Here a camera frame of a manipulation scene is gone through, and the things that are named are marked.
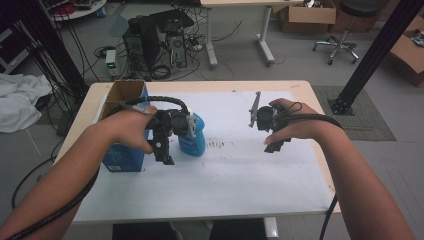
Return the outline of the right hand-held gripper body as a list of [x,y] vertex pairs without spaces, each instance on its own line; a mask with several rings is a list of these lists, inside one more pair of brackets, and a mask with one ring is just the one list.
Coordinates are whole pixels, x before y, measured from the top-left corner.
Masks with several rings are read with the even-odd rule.
[[282,106],[259,106],[261,92],[256,92],[256,97],[253,102],[250,113],[250,127],[257,126],[259,131],[279,131],[287,126],[287,121],[283,119],[286,113]]

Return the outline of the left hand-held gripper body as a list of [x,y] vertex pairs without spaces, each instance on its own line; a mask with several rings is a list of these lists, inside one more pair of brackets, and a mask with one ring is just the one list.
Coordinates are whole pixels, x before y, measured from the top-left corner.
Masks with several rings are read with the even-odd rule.
[[147,124],[154,137],[170,137],[172,134],[182,137],[195,137],[197,119],[183,110],[158,110]]

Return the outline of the blue spray bottle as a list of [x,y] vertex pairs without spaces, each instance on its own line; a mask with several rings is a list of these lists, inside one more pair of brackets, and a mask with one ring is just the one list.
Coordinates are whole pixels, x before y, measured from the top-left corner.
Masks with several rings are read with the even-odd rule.
[[206,140],[203,134],[205,124],[203,119],[196,113],[193,113],[193,117],[196,122],[194,130],[195,136],[192,136],[191,134],[188,134],[187,136],[179,136],[179,148],[187,155],[200,157],[204,154],[206,149]]

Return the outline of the person's right hand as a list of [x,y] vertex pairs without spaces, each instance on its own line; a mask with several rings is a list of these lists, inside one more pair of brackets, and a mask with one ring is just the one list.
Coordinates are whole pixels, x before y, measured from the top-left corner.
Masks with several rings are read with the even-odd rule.
[[[278,98],[269,103],[270,106],[282,106],[290,115],[296,114],[316,114],[316,111],[308,106],[306,103],[293,102],[285,98]],[[288,123],[283,129],[270,134],[265,140],[264,144],[285,140],[288,138],[298,139],[317,139],[318,130],[324,125],[320,120],[294,120]]]

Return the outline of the person's left hand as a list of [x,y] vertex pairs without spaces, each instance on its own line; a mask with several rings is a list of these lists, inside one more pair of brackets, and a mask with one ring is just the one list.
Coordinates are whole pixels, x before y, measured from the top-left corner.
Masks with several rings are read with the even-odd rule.
[[106,145],[122,144],[141,150],[146,154],[153,152],[153,147],[144,136],[148,123],[157,112],[155,106],[142,107],[144,113],[136,110],[123,110],[95,124]]

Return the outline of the open blue cardboard box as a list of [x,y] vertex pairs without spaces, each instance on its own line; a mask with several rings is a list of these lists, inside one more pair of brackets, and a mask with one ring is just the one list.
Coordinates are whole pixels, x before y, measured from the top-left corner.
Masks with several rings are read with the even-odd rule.
[[[104,119],[120,102],[135,100],[147,95],[148,91],[143,80],[117,80],[102,99],[98,119]],[[110,172],[140,172],[143,159],[142,151],[114,144],[108,149],[102,163]]]

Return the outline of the white table mat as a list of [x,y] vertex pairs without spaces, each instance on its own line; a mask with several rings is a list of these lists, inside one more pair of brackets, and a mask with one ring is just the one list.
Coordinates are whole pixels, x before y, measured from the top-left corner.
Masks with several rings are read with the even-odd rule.
[[268,153],[267,134],[249,111],[275,92],[178,93],[205,122],[205,153],[181,152],[170,139],[173,164],[151,155],[134,173],[101,169],[75,217],[78,223],[260,217],[325,212],[333,198],[308,140]]

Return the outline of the grey computer tower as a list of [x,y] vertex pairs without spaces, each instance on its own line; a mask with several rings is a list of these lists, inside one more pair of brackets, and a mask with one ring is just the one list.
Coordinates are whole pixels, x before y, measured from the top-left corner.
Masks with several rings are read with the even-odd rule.
[[185,68],[187,66],[187,57],[184,36],[168,34],[166,41],[168,43],[171,65],[176,68]]

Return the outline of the white table leg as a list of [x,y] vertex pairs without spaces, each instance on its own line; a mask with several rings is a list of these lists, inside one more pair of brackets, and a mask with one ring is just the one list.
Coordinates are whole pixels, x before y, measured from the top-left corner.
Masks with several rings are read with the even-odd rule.
[[277,221],[275,217],[266,217],[263,219],[265,236],[267,240],[279,240]]

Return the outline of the white-legged desk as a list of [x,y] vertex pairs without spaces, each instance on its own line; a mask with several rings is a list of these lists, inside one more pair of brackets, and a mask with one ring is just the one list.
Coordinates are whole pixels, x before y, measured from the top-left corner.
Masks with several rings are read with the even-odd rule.
[[301,3],[302,1],[303,0],[200,0],[201,6],[204,7],[207,11],[205,48],[209,60],[210,69],[214,70],[218,66],[218,59],[215,54],[214,46],[212,43],[212,9],[214,7],[252,5],[264,7],[261,32],[256,35],[256,42],[265,57],[265,64],[267,66],[272,66],[275,63],[275,58],[266,42],[272,7],[274,5],[281,5],[282,7],[286,7],[292,4]]

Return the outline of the person's dark pants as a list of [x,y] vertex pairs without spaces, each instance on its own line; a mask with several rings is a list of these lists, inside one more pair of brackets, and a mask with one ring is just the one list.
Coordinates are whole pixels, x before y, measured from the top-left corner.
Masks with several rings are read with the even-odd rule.
[[[112,240],[183,240],[170,222],[114,224]],[[207,240],[267,240],[264,221],[214,220]]]

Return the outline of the black computer tower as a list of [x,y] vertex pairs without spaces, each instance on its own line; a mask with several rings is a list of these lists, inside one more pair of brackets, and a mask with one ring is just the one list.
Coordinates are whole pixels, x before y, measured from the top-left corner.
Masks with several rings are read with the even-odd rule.
[[130,66],[150,71],[160,52],[158,30],[151,16],[137,16],[128,20],[122,35]]

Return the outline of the white power supply box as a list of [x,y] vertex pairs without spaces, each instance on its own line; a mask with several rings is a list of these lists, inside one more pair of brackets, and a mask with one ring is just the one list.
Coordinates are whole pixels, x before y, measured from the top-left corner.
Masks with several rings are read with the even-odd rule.
[[107,67],[107,70],[111,76],[117,76],[118,75],[118,67],[116,64],[116,51],[115,50],[107,50],[106,51],[106,58],[105,58],[105,64]]

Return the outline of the grey floor mat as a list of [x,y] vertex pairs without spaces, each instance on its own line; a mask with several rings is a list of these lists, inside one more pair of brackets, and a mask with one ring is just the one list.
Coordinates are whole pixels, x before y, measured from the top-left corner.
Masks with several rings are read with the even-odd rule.
[[359,93],[347,113],[336,115],[331,110],[331,103],[343,90],[343,86],[313,85],[312,89],[324,113],[340,123],[351,140],[396,140],[394,134],[365,90]]

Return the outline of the black monitor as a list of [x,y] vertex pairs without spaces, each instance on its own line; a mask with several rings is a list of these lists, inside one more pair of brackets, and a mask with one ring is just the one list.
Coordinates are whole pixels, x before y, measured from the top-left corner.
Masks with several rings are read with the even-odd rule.
[[151,14],[151,17],[162,33],[177,32],[194,25],[194,21],[179,9],[154,13]]

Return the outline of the black office stool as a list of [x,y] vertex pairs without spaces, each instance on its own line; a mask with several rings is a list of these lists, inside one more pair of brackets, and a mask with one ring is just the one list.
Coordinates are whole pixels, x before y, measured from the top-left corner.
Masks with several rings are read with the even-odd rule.
[[333,47],[332,53],[327,60],[328,65],[333,64],[335,55],[343,50],[352,57],[352,63],[355,64],[359,60],[359,56],[354,52],[356,43],[348,43],[346,41],[348,35],[351,33],[352,26],[357,18],[370,18],[378,14],[382,9],[383,4],[380,0],[340,0],[340,10],[351,17],[349,24],[345,27],[344,32],[340,38],[330,35],[325,41],[316,41],[312,50],[316,51],[317,48],[322,46]]

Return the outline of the round white table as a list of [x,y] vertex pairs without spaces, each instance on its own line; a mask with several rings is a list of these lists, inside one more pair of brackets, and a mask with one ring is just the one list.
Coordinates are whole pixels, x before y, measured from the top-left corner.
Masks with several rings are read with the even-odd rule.
[[107,0],[40,0],[53,21],[66,21],[93,13],[105,16]]

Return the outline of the white cloth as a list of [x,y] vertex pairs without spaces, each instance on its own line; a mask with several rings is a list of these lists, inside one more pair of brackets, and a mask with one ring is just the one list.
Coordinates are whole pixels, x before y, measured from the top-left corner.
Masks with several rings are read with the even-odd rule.
[[13,133],[36,123],[42,114],[35,105],[51,92],[44,75],[0,73],[0,132]]

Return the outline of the large brown cardboard box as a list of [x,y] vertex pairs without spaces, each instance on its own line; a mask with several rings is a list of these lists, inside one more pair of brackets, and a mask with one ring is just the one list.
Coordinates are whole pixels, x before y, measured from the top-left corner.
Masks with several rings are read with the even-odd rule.
[[416,16],[399,37],[387,56],[391,67],[417,88],[424,87],[424,47],[411,37],[424,33],[424,18]]

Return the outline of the black metal frame beam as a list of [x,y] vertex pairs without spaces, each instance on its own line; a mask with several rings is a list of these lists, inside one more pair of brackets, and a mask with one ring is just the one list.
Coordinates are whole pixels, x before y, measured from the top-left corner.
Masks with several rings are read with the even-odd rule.
[[385,56],[424,7],[424,0],[400,0],[372,42],[341,93],[330,104],[335,115],[346,115]]

